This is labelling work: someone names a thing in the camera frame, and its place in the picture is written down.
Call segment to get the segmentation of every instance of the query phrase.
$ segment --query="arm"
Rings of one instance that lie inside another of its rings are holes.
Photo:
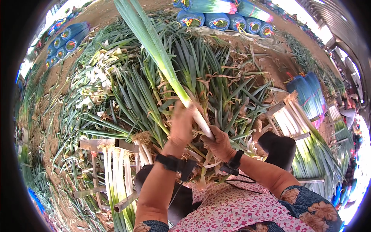
[[[179,101],[173,110],[170,139],[162,150],[162,155],[180,158],[187,143],[192,139],[193,107],[185,109]],[[148,220],[167,222],[168,208],[173,194],[176,172],[164,168],[155,162],[151,172],[143,183],[135,225]]]
[[[240,169],[256,180],[256,182],[269,189],[278,199],[287,187],[300,185],[298,180],[288,171],[249,156],[242,156]]]
[[[211,141],[205,136],[201,136],[201,139],[216,157],[227,163],[235,156],[237,151],[231,147],[227,133],[213,125],[210,125],[210,129],[215,136],[215,141]],[[249,156],[242,156],[240,162],[241,166],[239,168],[244,173],[269,189],[277,198],[280,198],[282,191],[287,187],[300,185],[288,171],[273,164],[265,163]]]

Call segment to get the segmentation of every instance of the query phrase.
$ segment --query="corrugated metal roof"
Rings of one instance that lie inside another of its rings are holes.
[[[323,20],[336,37],[336,44],[355,62],[359,70],[365,101],[371,98],[369,50],[362,33],[339,0],[296,0],[318,23]]]

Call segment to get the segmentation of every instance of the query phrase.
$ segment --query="hand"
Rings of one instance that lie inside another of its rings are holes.
[[[201,107],[192,103],[190,107],[185,108],[181,101],[176,102],[171,118],[170,138],[162,150],[163,155],[181,156],[182,153],[180,151],[183,151],[186,145],[193,139],[192,115],[193,111],[197,108]]]
[[[217,126],[209,125],[209,127],[215,136],[215,141],[212,141],[204,135],[202,135],[200,139],[210,148],[217,158],[228,163],[236,154],[236,150],[232,148],[229,142],[228,134],[221,131]]]

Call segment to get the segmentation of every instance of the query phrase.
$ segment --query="black cable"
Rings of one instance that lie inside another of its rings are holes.
[[[225,180],[225,181],[224,181],[226,184],[229,184],[230,186],[233,186],[233,187],[235,187],[235,188],[237,188],[237,189],[245,190],[245,191],[250,191],[250,192],[253,192],[253,193],[257,193],[257,194],[262,194],[262,193],[259,193],[259,192],[253,191],[253,190],[242,189],[242,188],[237,187],[237,186],[235,186],[235,185],[233,185],[233,184],[231,184],[231,183],[228,183],[228,181],[239,181],[239,182],[244,182],[244,183],[254,183],[254,182],[248,182],[248,181],[244,181],[244,180]]]
[[[250,178],[250,177],[248,177],[248,176],[245,176],[245,175],[242,175],[242,174],[239,174],[239,175],[240,175],[240,176],[243,176],[243,177],[245,177],[245,178],[248,178],[248,179],[254,181],[254,183],[256,183],[256,180],[254,180],[254,179],[252,179],[252,178]]]
[[[169,204],[169,207],[171,206],[171,203],[174,201],[175,196],[176,196],[177,193],[179,192],[180,187],[183,185],[183,182],[184,182],[184,181],[182,181],[182,182],[180,183],[180,186],[178,187],[177,191],[175,192],[174,196],[172,197],[172,199],[171,199],[171,201],[170,201],[170,204]]]

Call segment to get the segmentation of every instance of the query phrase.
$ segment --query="sleeve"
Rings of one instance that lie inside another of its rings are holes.
[[[134,227],[133,232],[167,232],[169,225],[160,221],[149,220],[140,222]]]
[[[342,221],[335,207],[303,186],[293,185],[286,188],[279,203],[290,211],[291,216],[299,218],[316,232],[340,230]]]

